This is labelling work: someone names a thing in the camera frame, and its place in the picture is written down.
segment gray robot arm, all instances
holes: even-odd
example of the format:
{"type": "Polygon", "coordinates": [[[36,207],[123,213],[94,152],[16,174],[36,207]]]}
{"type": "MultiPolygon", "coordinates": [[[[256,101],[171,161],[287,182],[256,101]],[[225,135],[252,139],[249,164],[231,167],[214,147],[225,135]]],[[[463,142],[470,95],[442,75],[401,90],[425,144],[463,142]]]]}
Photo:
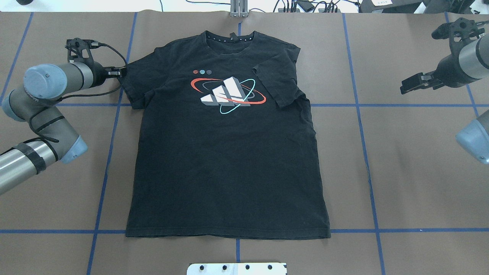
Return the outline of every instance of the gray robot arm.
{"type": "Polygon", "coordinates": [[[3,111],[16,121],[28,122],[39,137],[0,155],[0,195],[54,162],[69,163],[87,151],[82,137],[55,105],[67,93],[99,86],[107,78],[125,73],[125,67],[102,67],[93,61],[90,49],[99,46],[105,44],[79,38],[67,40],[69,63],[29,68],[23,85],[6,95],[1,104],[3,111]],[[83,57],[83,50],[88,52],[88,58],[83,57]]]}
{"type": "MultiPolygon", "coordinates": [[[[401,94],[443,86],[458,88],[489,76],[489,37],[478,22],[459,18],[440,25],[431,36],[449,39],[451,54],[443,58],[435,71],[417,73],[402,81],[401,94]]],[[[489,111],[473,120],[456,135],[458,143],[473,157],[489,164],[489,111]]]]}

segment shirt logo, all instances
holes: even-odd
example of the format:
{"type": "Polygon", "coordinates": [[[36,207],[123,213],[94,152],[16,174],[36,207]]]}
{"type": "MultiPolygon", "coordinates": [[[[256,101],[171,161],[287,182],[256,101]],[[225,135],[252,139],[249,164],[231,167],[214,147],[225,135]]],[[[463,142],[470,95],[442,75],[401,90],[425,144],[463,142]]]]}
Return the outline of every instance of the shirt logo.
{"type": "Polygon", "coordinates": [[[259,91],[255,90],[255,80],[254,79],[246,79],[242,82],[236,77],[230,77],[225,80],[214,79],[214,78],[196,78],[192,80],[191,86],[198,92],[204,93],[196,87],[196,84],[199,83],[205,90],[211,91],[203,97],[200,98],[200,101],[207,106],[219,106],[219,112],[223,115],[229,114],[230,112],[236,110],[238,107],[249,107],[251,105],[263,104],[267,101],[267,98],[259,91]],[[206,87],[206,84],[222,82],[223,85],[220,85],[212,90],[206,87]],[[248,86],[243,85],[245,82],[253,82],[253,86],[249,88],[248,86]],[[258,93],[263,100],[261,101],[249,101],[250,99],[255,98],[258,93]]]}

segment shirt sleeve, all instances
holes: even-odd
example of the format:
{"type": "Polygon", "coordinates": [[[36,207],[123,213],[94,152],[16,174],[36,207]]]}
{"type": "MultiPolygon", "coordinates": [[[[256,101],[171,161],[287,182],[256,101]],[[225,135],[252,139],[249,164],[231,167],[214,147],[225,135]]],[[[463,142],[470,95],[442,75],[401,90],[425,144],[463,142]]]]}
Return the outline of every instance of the shirt sleeve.
{"type": "Polygon", "coordinates": [[[292,45],[253,67],[255,75],[280,108],[292,104],[304,94],[297,86],[295,63],[299,52],[300,48],[292,45]]]}
{"type": "Polygon", "coordinates": [[[133,109],[144,109],[168,78],[169,45],[158,47],[153,53],[127,65],[127,74],[119,78],[133,109]]]}

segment t-shirt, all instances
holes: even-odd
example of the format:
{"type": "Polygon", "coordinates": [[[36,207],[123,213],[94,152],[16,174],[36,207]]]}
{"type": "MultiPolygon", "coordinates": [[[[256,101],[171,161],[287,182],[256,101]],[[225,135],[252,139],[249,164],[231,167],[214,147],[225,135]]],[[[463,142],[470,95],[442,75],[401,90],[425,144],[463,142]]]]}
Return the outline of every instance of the t-shirt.
{"type": "Polygon", "coordinates": [[[128,65],[144,115],[126,236],[331,237],[299,51],[206,31],[128,65]]]}

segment white floor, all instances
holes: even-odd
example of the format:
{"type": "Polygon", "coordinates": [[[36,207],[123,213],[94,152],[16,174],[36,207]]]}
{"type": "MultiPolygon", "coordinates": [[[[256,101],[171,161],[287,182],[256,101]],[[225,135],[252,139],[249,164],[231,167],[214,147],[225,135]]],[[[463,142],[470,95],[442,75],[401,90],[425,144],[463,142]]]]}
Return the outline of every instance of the white floor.
{"type": "MultiPolygon", "coordinates": [[[[214,0],[215,2],[229,3],[229,0],[214,0]]],[[[483,4],[483,0],[476,0],[472,4],[472,9],[480,11],[482,14],[489,14],[489,5],[483,4]]],[[[275,6],[275,0],[249,0],[248,8],[260,8],[266,12],[272,12],[275,6]]],[[[357,13],[358,8],[352,3],[341,0],[338,4],[343,13],[357,13]]],[[[73,1],[66,0],[34,0],[29,5],[19,5],[15,0],[0,1],[0,11],[46,11],[46,12],[135,12],[141,10],[161,11],[228,11],[229,5],[208,4],[208,3],[188,3],[185,0],[137,0],[137,1],[120,1],[120,0],[84,0],[83,5],[76,4],[73,1]]],[[[279,2],[278,8],[283,8],[282,2],[279,2]]]]}

